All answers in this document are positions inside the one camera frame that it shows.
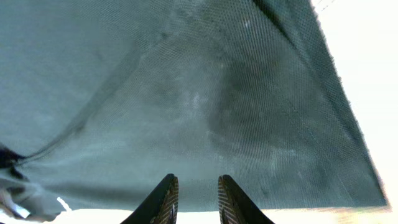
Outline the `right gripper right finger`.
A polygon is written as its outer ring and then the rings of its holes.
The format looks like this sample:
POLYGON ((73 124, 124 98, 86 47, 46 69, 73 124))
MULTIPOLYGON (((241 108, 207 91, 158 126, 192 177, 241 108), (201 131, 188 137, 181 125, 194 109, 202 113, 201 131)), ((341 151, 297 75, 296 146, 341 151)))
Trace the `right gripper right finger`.
POLYGON ((218 209, 221 224, 274 224, 230 175, 218 178, 218 209))

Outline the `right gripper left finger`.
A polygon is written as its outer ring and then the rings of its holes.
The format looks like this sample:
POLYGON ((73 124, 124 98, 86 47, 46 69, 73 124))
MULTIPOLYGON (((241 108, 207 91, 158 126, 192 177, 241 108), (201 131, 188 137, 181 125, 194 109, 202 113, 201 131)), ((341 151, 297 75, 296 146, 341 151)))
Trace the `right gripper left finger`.
POLYGON ((167 174, 121 224, 176 224, 178 178, 167 174))

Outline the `black t-shirt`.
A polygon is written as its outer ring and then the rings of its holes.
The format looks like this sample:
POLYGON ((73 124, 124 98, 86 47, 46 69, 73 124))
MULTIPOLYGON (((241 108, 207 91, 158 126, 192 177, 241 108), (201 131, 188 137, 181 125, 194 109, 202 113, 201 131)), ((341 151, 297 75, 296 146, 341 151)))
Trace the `black t-shirt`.
POLYGON ((2 0, 1 189, 35 215, 386 199, 308 0, 2 0))

